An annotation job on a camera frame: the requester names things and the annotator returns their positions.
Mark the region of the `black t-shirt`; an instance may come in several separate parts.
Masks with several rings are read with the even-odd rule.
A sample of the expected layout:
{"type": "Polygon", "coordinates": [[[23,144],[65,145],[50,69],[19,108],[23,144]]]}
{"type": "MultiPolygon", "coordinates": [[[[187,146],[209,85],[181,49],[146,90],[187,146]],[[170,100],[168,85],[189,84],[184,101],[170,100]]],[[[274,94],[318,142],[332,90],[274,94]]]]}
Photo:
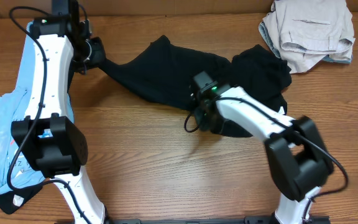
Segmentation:
{"type": "Polygon", "coordinates": [[[288,111],[282,91],[291,84],[291,69],[287,61],[261,45],[228,60],[175,46],[163,35],[132,61],[119,65],[106,59],[99,67],[149,102],[192,112],[200,129],[214,134],[235,138],[251,136],[232,121],[211,121],[200,105],[198,97],[202,90],[210,90],[211,96],[216,96],[226,86],[240,86],[270,109],[280,114],[288,111]]]}

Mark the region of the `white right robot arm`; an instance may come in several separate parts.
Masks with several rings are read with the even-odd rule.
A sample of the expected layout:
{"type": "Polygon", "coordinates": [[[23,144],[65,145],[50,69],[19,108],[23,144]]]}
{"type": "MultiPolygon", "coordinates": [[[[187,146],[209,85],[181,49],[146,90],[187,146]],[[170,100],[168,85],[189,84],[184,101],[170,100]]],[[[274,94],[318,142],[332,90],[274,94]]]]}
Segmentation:
{"type": "Polygon", "coordinates": [[[328,218],[310,215],[315,199],[324,194],[321,188],[335,162],[310,118],[294,119],[275,112],[239,86],[212,82],[195,84],[192,90],[203,112],[200,124],[208,124],[210,131],[233,124],[263,142],[270,175],[281,196],[277,209],[261,217],[261,222],[329,223],[328,218]]]}

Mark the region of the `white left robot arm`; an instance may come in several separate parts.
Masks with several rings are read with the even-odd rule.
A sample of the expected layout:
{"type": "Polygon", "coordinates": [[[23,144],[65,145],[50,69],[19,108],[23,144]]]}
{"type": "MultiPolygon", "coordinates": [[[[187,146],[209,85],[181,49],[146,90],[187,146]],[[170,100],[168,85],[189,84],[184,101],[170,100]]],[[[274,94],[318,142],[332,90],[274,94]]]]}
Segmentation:
{"type": "Polygon", "coordinates": [[[42,173],[41,185],[55,184],[75,223],[109,223],[104,204],[86,171],[85,135],[68,117],[71,72],[98,63],[97,39],[90,39],[87,20],[69,15],[38,17],[26,32],[35,45],[32,94],[24,119],[12,122],[11,133],[30,167],[42,173]]]}

